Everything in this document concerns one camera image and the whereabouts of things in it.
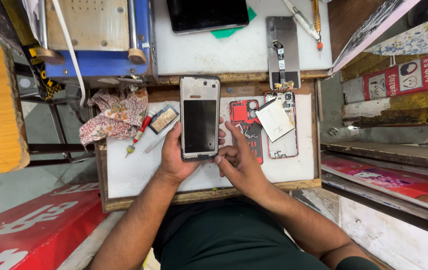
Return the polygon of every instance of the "screwdriver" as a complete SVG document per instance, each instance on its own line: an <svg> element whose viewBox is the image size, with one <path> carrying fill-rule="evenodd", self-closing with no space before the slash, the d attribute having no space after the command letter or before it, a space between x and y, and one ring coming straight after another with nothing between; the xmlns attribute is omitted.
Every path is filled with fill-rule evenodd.
<svg viewBox="0 0 428 270"><path fill-rule="evenodd" d="M143 120L143 123L141 124L141 127L137 130L136 136L133 139L133 144L127 146L127 148L126 148L127 154L126 154L125 158L127 158L127 156L129 156L129 154L132 154L134 152L134 149L135 149L134 144L136 144L137 141L144 134L146 127L149 125L149 123L151 123L151 120L155 114L156 113L154 113L153 111L149 111L147 113L146 117Z"/></svg>
<svg viewBox="0 0 428 270"><path fill-rule="evenodd" d="M319 34L319 39L317 40L317 49L319 50L319 58L320 53L322 52L323 45L320 41L320 14L319 14L319 0L312 0L312 7L314 9L314 28Z"/></svg>
<svg viewBox="0 0 428 270"><path fill-rule="evenodd" d="M282 0L284 4L287 6L287 8L294 14L295 19L301 24L302 28L306 30L306 32L313 36L317 40L317 50L319 50L319 56L320 52L322 51L322 42L320 41L320 19L319 19L319 31L314 27L311 21L309 21L304 14L300 10L298 10L292 3L289 2L289 0ZM319 14L319 3L317 0L315 0L318 6L317 14Z"/></svg>

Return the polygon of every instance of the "lcd screen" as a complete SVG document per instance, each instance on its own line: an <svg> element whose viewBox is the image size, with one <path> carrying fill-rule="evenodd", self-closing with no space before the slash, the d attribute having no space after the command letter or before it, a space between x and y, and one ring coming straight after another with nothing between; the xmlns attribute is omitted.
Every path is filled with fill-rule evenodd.
<svg viewBox="0 0 428 270"><path fill-rule="evenodd" d="M215 150L216 141L215 100L185 100L184 152L199 153Z"/></svg>
<svg viewBox="0 0 428 270"><path fill-rule="evenodd" d="M168 8L174 33L249 24L245 0L168 0Z"/></svg>

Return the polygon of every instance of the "red sign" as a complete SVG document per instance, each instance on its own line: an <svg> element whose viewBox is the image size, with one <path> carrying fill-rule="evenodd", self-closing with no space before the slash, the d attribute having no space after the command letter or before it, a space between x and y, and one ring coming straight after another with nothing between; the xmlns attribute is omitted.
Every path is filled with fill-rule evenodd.
<svg viewBox="0 0 428 270"><path fill-rule="evenodd" d="M363 77L366 101L428 91L428 56Z"/></svg>
<svg viewBox="0 0 428 270"><path fill-rule="evenodd" d="M0 214L0 270L57 269L107 217L99 184L65 185Z"/></svg>

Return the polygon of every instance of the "hand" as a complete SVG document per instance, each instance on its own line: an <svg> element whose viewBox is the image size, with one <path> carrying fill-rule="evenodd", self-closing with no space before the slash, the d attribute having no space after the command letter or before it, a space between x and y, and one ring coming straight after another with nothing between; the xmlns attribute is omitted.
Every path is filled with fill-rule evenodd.
<svg viewBox="0 0 428 270"><path fill-rule="evenodd" d="M222 124L224 119L219 117L219 124ZM157 169L157 173L163 174L174 184L180 185L184 179L199 167L202 163L200 161L182 161L181 159L181 143L179 136L181 136L181 122L178 121L174 127L166 135L164 145L162 146L162 161L161 166ZM225 132L219 129L219 137L224 138ZM225 139L219 139L219 145L225 143Z"/></svg>
<svg viewBox="0 0 428 270"><path fill-rule="evenodd" d="M226 176L242 194L253 200L259 199L271 185L264 176L256 156L250 150L246 137L230 122L226 122L225 127L237 140L238 146L229 145L219 149L214 158L219 167L219 175Z"/></svg>

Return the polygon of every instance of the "floral cloth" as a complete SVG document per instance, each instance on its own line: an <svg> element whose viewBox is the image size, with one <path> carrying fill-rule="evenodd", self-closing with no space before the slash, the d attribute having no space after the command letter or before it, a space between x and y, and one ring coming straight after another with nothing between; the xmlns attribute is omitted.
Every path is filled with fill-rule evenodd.
<svg viewBox="0 0 428 270"><path fill-rule="evenodd" d="M106 137L127 139L134 137L141 127L147 108L146 88L132 92L101 89L87 101L97 105L101 113L79 129L81 144L86 145Z"/></svg>

